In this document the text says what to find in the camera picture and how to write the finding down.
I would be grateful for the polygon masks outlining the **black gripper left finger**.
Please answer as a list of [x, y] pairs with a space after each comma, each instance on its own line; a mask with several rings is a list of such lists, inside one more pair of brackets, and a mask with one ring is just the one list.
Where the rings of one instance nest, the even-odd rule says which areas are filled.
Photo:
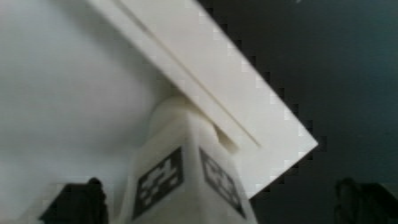
[[109, 224], [107, 195], [98, 178], [70, 183], [39, 216], [45, 224]]

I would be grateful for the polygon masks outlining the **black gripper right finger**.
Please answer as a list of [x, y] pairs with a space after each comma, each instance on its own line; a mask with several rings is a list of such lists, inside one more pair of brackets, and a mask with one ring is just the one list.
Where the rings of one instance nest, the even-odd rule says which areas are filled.
[[398, 183], [336, 182], [334, 224], [398, 224]]

